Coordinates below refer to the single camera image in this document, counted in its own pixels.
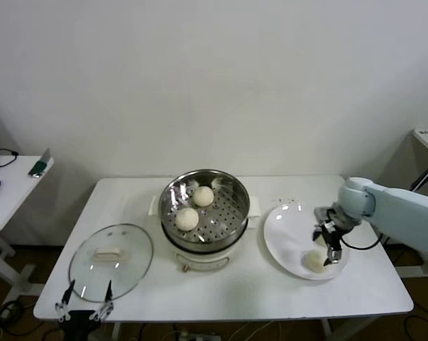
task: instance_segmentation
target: glass lid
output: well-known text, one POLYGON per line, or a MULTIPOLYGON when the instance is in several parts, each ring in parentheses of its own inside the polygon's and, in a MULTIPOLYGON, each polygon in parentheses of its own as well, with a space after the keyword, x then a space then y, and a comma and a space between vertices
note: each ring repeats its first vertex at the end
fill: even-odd
POLYGON ((111 281, 113 299, 133 289, 145 276, 153 258, 149 234, 133 224, 118 224, 95 232, 72 258, 69 281, 86 301, 103 302, 111 281))

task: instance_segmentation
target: power strip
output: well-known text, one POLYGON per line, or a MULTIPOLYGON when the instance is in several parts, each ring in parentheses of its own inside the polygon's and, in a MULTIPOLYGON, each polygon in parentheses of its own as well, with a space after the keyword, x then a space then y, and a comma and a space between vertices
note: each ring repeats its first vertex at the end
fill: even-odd
POLYGON ((182 332, 179 341, 221 341, 221 337, 218 335, 185 334, 182 332))

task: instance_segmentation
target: steamed bun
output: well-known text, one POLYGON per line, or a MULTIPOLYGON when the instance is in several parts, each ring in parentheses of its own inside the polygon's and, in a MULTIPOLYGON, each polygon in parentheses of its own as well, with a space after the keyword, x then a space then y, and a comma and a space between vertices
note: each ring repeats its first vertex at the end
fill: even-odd
POLYGON ((198 187, 193 195, 193 202, 200 206, 205 207, 212 204, 214 201, 214 191, 207 186, 198 187))
POLYGON ((311 250, 304 257, 304 266, 317 274, 324 274, 331 270, 332 265, 324 266, 327 255, 326 250, 311 250))
POLYGON ((176 215, 176 226, 182 231, 191 231, 199 221, 198 212, 193 208, 184 208, 176 215))

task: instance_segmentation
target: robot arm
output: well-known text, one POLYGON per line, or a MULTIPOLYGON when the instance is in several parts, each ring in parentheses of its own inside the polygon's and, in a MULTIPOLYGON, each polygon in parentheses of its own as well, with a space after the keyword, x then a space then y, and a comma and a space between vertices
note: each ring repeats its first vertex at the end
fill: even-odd
POLYGON ((341 247, 338 250, 337 239, 361 220, 409 247, 428 252, 428 197, 409 190, 386 188, 364 178, 349 178, 341 186, 338 201, 332 207, 317 208, 315 215, 319 223, 315 236, 322 234, 329 246, 327 264, 338 262, 341 247))

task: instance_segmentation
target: wooden floor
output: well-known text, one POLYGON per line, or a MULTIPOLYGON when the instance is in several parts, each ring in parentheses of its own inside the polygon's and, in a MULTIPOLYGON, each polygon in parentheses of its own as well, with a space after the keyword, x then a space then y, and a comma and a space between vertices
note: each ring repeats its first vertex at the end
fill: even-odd
MULTIPOLYGON (((402 253, 403 249, 391 249, 388 250, 389 257, 391 259, 397 259, 396 265, 418 265, 421 263, 417 253, 406 249, 402 253)), ((42 249, 17 249, 15 257, 8 258, 7 261, 17 271, 20 271, 23 266, 27 263, 37 264, 37 270, 31 276, 31 281, 34 283, 45 283, 45 280, 49 277, 52 268, 59 256, 57 250, 42 250, 42 249)), ((410 292, 413 300, 419 303, 421 306, 428 310, 428 278, 411 278, 405 279, 404 283, 410 292)), ((0 279, 0 305, 2 300, 5 298, 10 286, 0 279)), ((30 305, 35 302, 34 297, 22 297, 21 300, 25 305, 30 305)), ((31 329, 33 326, 39 323, 33 317, 32 307, 28 308, 25 315, 16 325, 10 330, 15 333, 21 333, 31 329)), ((394 340, 403 341, 409 340, 405 335, 403 328, 403 321, 408 315, 420 315, 424 318, 428 316, 416 308, 412 313, 405 315, 392 315, 381 317, 376 320, 373 324, 368 326, 366 329, 359 332, 357 335, 352 337, 352 341, 380 341, 380 340, 394 340)), ((331 320, 331 326, 335 330, 345 320, 331 320)), ((238 333, 232 341, 244 341, 256 328, 263 326, 265 323, 250 323, 238 333)), ((176 330, 188 330, 189 332, 204 332, 204 333, 216 333, 222 337, 223 341, 226 341, 228 337, 237 329, 239 329, 243 323, 178 323, 178 324, 125 324, 121 329, 120 340, 123 341, 136 341, 138 339, 139 332, 142 329, 141 341, 160 341, 162 337, 176 330)), ((35 332, 27 336, 14 337, 4 333, 2 341, 7 340, 42 340, 45 331, 55 328, 56 323, 44 323, 35 332)), ((102 326, 107 333, 112 330, 111 325, 102 326)), ((428 341, 428 324, 422 320, 412 319, 408 327, 411 336, 415 341, 428 341)), ((280 323, 273 323, 267 326, 265 329, 256 333, 251 340, 279 340, 278 335, 281 330, 281 340, 304 340, 304 341, 317 341, 323 340, 324 333, 322 330, 321 323, 318 320, 304 320, 304 321, 284 321, 280 323)), ((175 335, 168 335, 165 340, 172 341, 175 339, 175 335)), ((52 332, 46 335, 45 340, 58 341, 62 340, 60 332, 52 332)))

